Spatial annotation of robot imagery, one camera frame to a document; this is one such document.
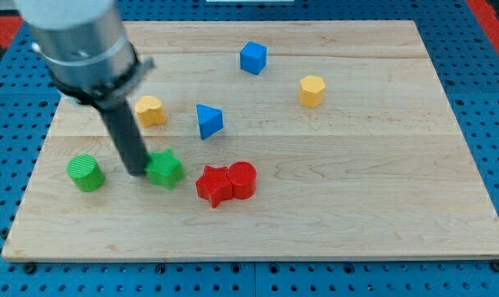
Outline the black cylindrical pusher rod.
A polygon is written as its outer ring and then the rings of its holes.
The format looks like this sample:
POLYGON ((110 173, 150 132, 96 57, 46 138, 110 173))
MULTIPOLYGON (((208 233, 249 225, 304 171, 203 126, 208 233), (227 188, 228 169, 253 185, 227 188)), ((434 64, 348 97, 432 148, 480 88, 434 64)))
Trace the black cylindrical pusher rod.
POLYGON ((129 103, 121 98, 110 106, 97 107, 125 170, 133 177, 145 175, 150 157, 129 103))

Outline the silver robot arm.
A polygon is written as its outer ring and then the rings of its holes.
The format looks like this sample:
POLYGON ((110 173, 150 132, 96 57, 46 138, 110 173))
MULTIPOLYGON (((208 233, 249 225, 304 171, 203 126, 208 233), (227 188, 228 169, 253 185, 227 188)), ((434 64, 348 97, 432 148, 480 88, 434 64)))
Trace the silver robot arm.
POLYGON ((16 0, 60 94, 96 109, 126 171, 142 176, 149 155, 126 97, 155 66, 140 60, 114 0, 16 0))

